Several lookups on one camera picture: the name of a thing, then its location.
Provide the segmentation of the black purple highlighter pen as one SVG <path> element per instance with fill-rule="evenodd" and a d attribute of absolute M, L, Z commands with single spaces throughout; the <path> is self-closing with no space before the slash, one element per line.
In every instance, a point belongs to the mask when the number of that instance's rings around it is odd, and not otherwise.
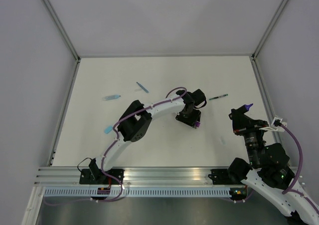
<path fill-rule="evenodd" d="M 248 112 L 250 110 L 250 108 L 253 106 L 254 104 L 244 104 L 242 105 L 238 110 L 240 113 L 245 114 L 246 112 Z"/>

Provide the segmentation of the light blue pen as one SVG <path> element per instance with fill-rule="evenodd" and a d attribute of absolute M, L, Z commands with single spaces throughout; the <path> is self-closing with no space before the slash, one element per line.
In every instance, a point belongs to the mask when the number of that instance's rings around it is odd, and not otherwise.
<path fill-rule="evenodd" d="M 103 101 L 109 101 L 109 100 L 115 100 L 115 99 L 118 99 L 120 98 L 121 96 L 116 94 L 116 95 L 109 95 L 109 96 L 105 96 L 103 97 Z"/>

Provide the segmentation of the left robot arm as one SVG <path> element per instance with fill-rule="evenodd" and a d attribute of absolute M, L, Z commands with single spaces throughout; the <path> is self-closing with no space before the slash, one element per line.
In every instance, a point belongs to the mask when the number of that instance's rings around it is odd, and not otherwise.
<path fill-rule="evenodd" d="M 119 173 L 112 171 L 116 160 L 129 145 L 145 136 L 152 121 L 168 114 L 175 114 L 175 120 L 196 129 L 200 125 L 200 109 L 206 104 L 206 96 L 200 89 L 189 92 L 184 87 L 171 90 L 165 99 L 155 103 L 133 101 L 113 125 L 112 131 L 116 136 L 111 145 L 101 156 L 89 158 L 87 169 L 79 169 L 79 183 L 81 185 L 120 184 L 122 178 L 119 177 Z"/>

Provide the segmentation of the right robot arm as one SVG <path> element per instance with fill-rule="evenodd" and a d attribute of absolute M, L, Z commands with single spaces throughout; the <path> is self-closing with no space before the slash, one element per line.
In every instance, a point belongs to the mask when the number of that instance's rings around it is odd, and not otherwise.
<path fill-rule="evenodd" d="M 250 105 L 231 109 L 229 118 L 233 132 L 244 138 L 249 161 L 235 158 L 227 169 L 230 182 L 239 182 L 274 205 L 290 225 L 317 225 L 319 207 L 300 185 L 298 178 L 303 165 L 301 145 L 280 117 L 274 117 L 271 124 L 255 120 L 246 115 Z M 282 144 L 266 145 L 263 136 L 267 131 L 287 132 L 295 141 L 299 151 L 297 171 L 289 166 L 289 156 Z"/>

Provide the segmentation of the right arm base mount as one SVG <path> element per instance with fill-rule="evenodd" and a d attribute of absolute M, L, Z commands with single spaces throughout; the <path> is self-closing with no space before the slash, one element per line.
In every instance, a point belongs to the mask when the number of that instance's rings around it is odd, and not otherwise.
<path fill-rule="evenodd" d="M 214 185 L 243 185 L 242 182 L 231 179 L 227 169 L 212 169 L 208 177 Z"/>

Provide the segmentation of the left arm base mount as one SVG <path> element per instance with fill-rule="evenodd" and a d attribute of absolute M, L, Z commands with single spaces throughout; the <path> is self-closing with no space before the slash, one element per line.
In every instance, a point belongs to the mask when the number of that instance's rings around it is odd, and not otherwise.
<path fill-rule="evenodd" d="M 79 168 L 79 165 L 86 161 L 90 160 L 90 163 L 87 168 Z M 78 171 L 80 172 L 79 184 L 81 185 L 120 185 L 124 179 L 124 169 L 111 169 L 106 172 L 98 167 L 97 160 L 91 158 L 85 158 L 77 166 Z"/>

